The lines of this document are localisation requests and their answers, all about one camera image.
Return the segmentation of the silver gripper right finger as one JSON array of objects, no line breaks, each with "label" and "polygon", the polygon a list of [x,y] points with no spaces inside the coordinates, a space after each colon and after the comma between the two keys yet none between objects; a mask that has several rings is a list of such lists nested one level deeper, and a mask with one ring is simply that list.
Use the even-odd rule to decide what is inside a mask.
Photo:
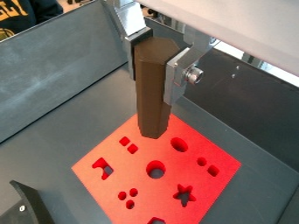
[{"label": "silver gripper right finger", "polygon": [[187,84],[196,85],[204,75],[200,69],[200,58],[218,44],[218,40],[198,31],[188,25],[184,26],[183,41],[190,44],[167,62],[163,101],[168,105],[184,94]]}]

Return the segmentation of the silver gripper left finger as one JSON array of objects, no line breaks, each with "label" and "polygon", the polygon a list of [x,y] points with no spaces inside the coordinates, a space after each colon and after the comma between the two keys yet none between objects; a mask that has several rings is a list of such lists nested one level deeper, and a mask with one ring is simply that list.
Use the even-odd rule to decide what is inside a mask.
[{"label": "silver gripper left finger", "polygon": [[148,39],[152,29],[146,26],[140,3],[135,0],[102,0],[112,23],[116,27],[123,42],[128,61],[128,72],[131,79],[136,78],[135,73],[135,46]]}]

